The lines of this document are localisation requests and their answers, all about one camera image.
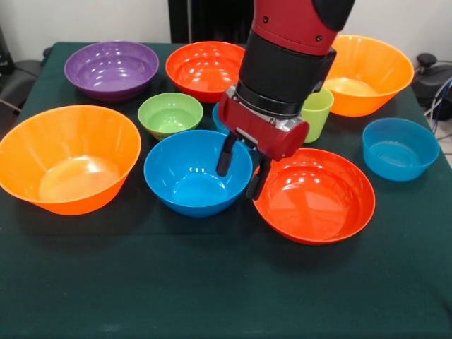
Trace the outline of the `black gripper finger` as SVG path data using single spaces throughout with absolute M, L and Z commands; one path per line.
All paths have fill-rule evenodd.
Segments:
M 247 198 L 252 199 L 253 201 L 257 201 L 259 199 L 270 169 L 271 159 L 266 155 L 262 155 L 256 169 L 256 173 L 253 175 L 248 185 L 248 189 L 246 191 Z
M 232 161 L 235 142 L 237 141 L 237 136 L 232 132 L 229 132 L 227 138 L 225 139 L 222 149 L 220 151 L 220 157 L 216 166 L 216 172 L 219 176 L 224 177 L 227 175 Z

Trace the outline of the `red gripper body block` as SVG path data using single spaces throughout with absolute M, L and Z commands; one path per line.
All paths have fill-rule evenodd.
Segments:
M 226 94 L 220 99 L 219 118 L 233 134 L 250 141 L 269 158 L 292 156 L 309 132 L 309 124 L 299 117 L 281 120 L 264 116 Z

